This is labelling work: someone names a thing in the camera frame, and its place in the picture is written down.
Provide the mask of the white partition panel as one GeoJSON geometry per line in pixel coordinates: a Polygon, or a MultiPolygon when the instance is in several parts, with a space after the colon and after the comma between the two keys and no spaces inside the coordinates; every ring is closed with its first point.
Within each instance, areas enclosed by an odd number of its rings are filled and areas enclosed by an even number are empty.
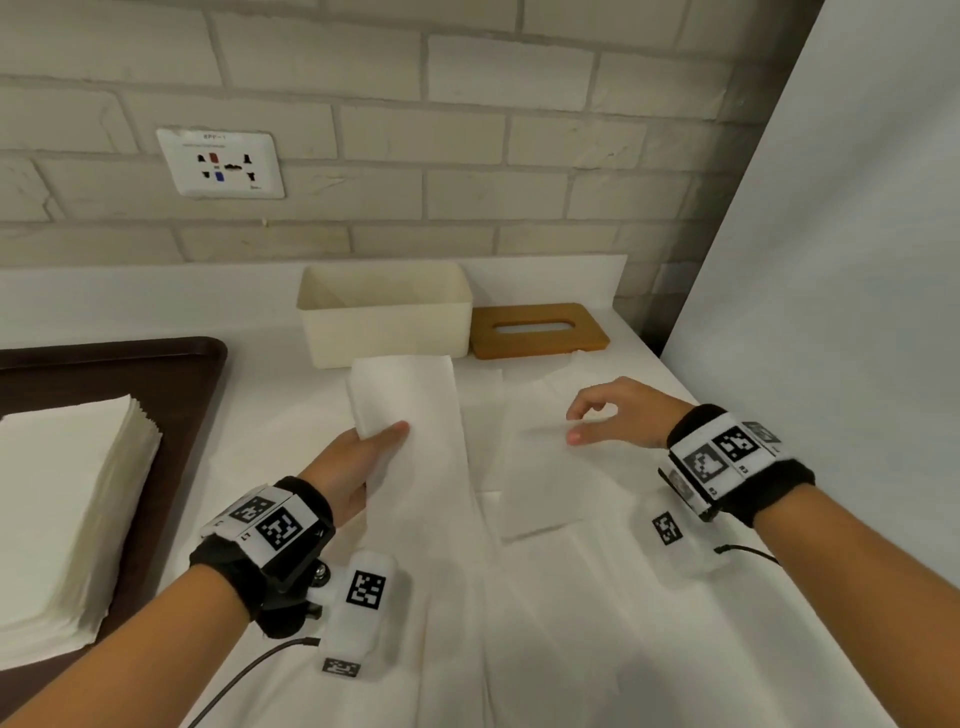
{"type": "Polygon", "coordinates": [[[960,587],[960,0],[825,0],[662,361],[960,587]]]}

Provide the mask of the black left wristband with markers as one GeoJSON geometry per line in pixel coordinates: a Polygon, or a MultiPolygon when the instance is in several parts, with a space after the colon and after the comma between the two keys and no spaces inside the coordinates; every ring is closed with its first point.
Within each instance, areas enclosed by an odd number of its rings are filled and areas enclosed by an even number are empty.
{"type": "Polygon", "coordinates": [[[306,480],[287,476],[215,516],[201,529],[189,564],[223,577],[267,638],[286,639],[306,624],[306,593],[336,532],[328,500],[306,480]]]}

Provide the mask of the white wall socket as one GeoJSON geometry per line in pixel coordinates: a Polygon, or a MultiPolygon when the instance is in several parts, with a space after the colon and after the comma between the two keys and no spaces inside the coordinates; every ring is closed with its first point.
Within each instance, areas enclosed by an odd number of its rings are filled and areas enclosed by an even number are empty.
{"type": "Polygon", "coordinates": [[[156,139],[176,191],[191,199],[282,200],[286,196],[268,132],[159,128],[156,139]]]}

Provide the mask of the person's left forearm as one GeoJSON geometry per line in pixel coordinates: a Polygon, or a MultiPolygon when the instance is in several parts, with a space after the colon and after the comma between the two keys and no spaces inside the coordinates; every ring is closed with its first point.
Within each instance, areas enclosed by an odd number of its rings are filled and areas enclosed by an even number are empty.
{"type": "Polygon", "coordinates": [[[179,728],[250,622],[222,574],[191,566],[0,728],[179,728]]]}

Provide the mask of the black wristband with markers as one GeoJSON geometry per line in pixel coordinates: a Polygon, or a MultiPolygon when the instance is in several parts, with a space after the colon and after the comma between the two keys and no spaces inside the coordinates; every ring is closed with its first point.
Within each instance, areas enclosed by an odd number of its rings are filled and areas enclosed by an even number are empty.
{"type": "Polygon", "coordinates": [[[657,472],[700,521],[724,513],[746,528],[794,489],[816,484],[766,425],[715,404],[693,407],[673,427],[657,472]]]}
{"type": "Polygon", "coordinates": [[[306,624],[306,593],[336,532],[328,500],[306,480],[287,476],[215,516],[201,529],[189,564],[223,577],[267,638],[286,639],[306,624]]]}

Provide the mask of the dark brown tray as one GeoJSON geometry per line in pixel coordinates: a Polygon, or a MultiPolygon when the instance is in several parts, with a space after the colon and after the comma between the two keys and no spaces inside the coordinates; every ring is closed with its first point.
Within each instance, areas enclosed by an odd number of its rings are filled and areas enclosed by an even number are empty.
{"type": "Polygon", "coordinates": [[[118,574],[97,642],[154,595],[175,531],[172,513],[188,489],[187,469],[228,358],[220,340],[143,341],[0,348],[0,416],[130,395],[161,435],[117,551],[118,574]]]}

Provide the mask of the large white tissue sheet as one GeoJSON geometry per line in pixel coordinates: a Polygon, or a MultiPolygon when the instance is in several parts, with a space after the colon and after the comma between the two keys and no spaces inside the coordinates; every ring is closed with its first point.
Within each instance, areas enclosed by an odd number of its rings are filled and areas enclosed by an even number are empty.
{"type": "Polygon", "coordinates": [[[501,545],[433,588],[416,728],[663,728],[679,715],[566,530],[501,545]]]}

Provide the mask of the long white tissue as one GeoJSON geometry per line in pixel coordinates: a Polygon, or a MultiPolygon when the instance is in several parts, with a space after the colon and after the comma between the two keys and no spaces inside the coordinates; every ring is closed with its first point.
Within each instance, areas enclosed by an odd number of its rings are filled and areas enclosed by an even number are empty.
{"type": "Polygon", "coordinates": [[[362,437],[399,422],[409,428],[368,482],[370,539],[396,554],[481,562],[487,538],[470,480],[451,358],[359,358],[346,390],[362,437]]]}

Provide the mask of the person's left hand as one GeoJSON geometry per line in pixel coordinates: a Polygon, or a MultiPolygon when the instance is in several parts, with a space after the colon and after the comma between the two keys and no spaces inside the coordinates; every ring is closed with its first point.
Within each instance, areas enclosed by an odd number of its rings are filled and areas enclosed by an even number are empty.
{"type": "Polygon", "coordinates": [[[367,502],[367,485],[389,460],[367,461],[356,429],[342,432],[298,475],[330,506],[335,528],[344,527],[361,513],[367,502]]]}

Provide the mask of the person's right hand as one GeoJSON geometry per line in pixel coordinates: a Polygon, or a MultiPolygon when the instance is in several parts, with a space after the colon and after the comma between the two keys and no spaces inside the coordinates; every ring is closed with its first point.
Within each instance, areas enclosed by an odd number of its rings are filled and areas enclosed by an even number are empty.
{"type": "Polygon", "coordinates": [[[574,427],[584,422],[617,422],[623,441],[664,450],[678,422],[695,405],[629,377],[583,388],[566,413],[574,427]]]}

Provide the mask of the person's right forearm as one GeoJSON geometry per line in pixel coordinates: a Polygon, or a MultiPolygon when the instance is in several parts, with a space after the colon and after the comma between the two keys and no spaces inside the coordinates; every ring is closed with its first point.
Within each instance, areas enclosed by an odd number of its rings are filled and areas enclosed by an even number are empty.
{"type": "Polygon", "coordinates": [[[753,528],[898,728],[960,728],[960,588],[810,484],[753,528]]]}

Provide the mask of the black right wristband with markers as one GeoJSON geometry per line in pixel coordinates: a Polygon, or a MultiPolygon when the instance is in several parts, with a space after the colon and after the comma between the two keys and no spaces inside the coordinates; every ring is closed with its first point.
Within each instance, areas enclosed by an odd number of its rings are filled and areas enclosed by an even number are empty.
{"type": "Polygon", "coordinates": [[[746,528],[794,489],[816,484],[766,425],[715,404],[693,407],[673,427],[657,472],[700,521],[724,513],[746,528]]]}

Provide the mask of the small white tissue sheet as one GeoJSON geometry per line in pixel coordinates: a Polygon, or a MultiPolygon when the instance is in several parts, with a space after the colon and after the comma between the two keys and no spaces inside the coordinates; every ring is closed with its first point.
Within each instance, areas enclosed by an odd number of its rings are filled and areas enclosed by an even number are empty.
{"type": "Polygon", "coordinates": [[[485,480],[499,494],[496,532],[503,542],[581,521],[589,513],[593,468],[569,446],[561,423],[523,429],[501,446],[485,480]]]}

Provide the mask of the cream plastic tissue box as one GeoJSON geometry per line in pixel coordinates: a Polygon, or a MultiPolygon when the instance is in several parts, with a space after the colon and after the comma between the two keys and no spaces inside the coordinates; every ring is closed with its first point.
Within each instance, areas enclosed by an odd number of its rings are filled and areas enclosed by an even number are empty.
{"type": "Polygon", "coordinates": [[[444,260],[333,261],[304,267],[296,310],[318,370],[357,358],[449,356],[470,350],[474,295],[444,260]]]}

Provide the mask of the stack of white napkins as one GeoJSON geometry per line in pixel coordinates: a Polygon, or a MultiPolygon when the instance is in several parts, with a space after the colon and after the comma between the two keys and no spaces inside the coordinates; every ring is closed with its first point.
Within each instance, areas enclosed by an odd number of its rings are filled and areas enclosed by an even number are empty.
{"type": "Polygon", "coordinates": [[[161,443],[129,394],[0,418],[0,672],[95,642],[161,443]]]}

